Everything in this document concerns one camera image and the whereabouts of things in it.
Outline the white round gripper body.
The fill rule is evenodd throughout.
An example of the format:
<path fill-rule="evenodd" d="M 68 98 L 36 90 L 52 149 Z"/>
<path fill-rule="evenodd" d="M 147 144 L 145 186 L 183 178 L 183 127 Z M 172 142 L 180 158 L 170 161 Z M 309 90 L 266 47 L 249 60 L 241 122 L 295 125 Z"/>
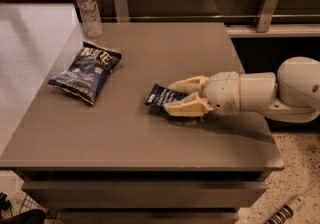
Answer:
<path fill-rule="evenodd" d="M 240 74 L 220 72 L 208 79 L 204 96 L 217 114 L 234 114 L 240 111 Z"/>

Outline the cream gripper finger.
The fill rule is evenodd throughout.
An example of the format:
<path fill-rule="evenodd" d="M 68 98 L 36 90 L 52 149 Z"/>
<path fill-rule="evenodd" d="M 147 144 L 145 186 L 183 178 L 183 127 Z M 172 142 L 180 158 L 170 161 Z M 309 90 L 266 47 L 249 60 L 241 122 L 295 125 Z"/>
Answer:
<path fill-rule="evenodd" d="M 165 103 L 163 107 L 170 116 L 175 117 L 202 117 L 215 110 L 198 92 L 191 93 L 182 100 Z"/>
<path fill-rule="evenodd" d="M 197 92 L 199 95 L 203 94 L 203 89 L 208 81 L 208 77 L 195 76 L 185 80 L 180 80 L 169 85 L 170 90 L 178 91 L 190 95 Z"/>

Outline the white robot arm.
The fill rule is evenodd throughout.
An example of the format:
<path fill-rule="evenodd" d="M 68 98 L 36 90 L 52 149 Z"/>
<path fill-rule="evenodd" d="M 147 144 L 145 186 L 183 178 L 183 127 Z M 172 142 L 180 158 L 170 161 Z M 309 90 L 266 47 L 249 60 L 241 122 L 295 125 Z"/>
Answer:
<path fill-rule="evenodd" d="M 171 116 L 256 112 L 271 120 L 306 123 L 320 114 L 320 62 L 308 57 L 290 58 L 275 73 L 219 72 L 169 88 L 186 95 L 164 105 Z"/>

